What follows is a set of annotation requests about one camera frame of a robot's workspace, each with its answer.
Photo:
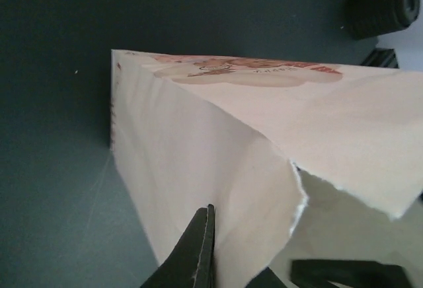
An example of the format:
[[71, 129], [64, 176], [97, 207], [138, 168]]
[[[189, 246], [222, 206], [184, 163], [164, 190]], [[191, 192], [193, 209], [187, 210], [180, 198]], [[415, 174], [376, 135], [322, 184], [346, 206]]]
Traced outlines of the Cream Bear paper bag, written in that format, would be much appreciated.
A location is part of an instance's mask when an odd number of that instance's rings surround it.
[[422, 74], [111, 53], [116, 168], [159, 265], [204, 209], [219, 287], [289, 259], [370, 259], [422, 286]]

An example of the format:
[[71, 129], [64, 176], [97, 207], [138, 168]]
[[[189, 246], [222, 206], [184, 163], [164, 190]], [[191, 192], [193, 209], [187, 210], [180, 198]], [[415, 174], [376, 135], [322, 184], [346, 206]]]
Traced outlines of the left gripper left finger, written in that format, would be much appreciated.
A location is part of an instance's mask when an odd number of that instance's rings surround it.
[[215, 287], [215, 207], [199, 208], [169, 257], [141, 288]]

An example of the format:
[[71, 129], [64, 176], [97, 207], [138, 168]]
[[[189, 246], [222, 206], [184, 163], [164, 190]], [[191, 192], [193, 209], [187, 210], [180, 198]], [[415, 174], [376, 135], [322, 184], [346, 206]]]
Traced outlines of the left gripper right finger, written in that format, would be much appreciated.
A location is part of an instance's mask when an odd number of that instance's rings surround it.
[[289, 281], [296, 287], [410, 287], [403, 267], [369, 260], [292, 260]]

